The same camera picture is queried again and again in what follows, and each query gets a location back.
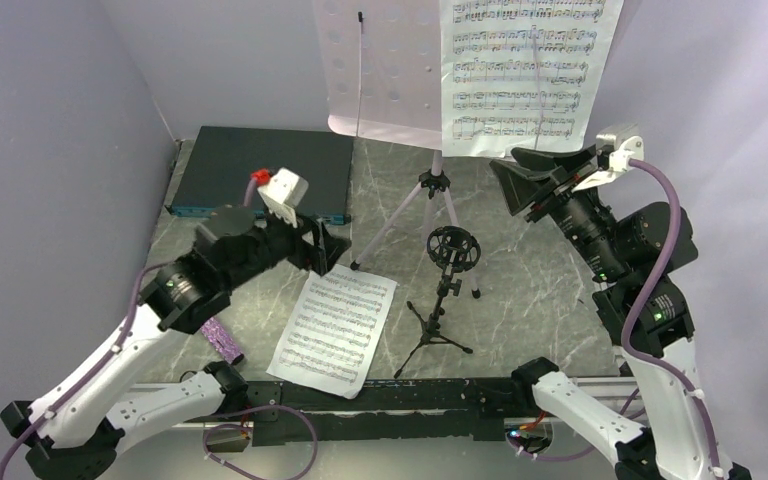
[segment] purple glitter microphone handle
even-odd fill
[[[246,358],[239,345],[234,342],[234,339],[231,338],[231,335],[216,318],[211,317],[210,320],[205,322],[201,326],[201,333],[210,341],[213,348],[222,355],[222,358],[231,365],[237,365]]]

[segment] marble surface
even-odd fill
[[[184,142],[168,195],[172,195],[186,166],[192,141]],[[356,140],[349,209],[351,224],[329,227],[349,236],[353,247],[340,259],[349,265],[387,217],[431,165],[430,150]],[[617,375],[607,333],[601,328],[590,294],[596,288],[591,273],[549,220],[527,224],[511,217],[488,161],[446,159],[444,171],[452,181],[452,198],[461,226],[482,248],[475,271],[482,297],[470,295],[465,276],[461,295],[443,306],[442,333],[472,347],[466,355],[455,347],[419,350],[402,378],[507,376],[517,366],[546,356],[571,376]],[[362,269],[399,283],[368,378],[392,378],[419,339],[419,322],[405,307],[411,300],[427,314],[436,299],[440,278],[421,241],[427,195],[421,194],[399,218]],[[442,196],[435,197],[435,226],[448,224]],[[201,219],[158,219],[149,264],[168,261],[189,250],[193,228]],[[287,264],[263,273],[238,289],[232,305],[219,319],[240,343],[248,360],[240,366],[250,380],[274,379],[265,373],[275,345],[308,273]],[[200,334],[182,349],[155,362],[141,382],[173,382],[187,370],[221,357]]]

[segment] sheet of paper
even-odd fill
[[[579,150],[622,0],[440,0],[443,155]]]
[[[363,386],[396,282],[337,265],[311,273],[266,373],[355,398]]]

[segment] white backdrop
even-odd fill
[[[180,136],[201,123],[325,126],[309,0],[103,3]],[[674,278],[717,430],[768,479],[768,2],[643,2],[611,54],[589,136],[628,121],[694,224],[701,256]],[[639,172],[604,196],[618,215],[663,198]]]

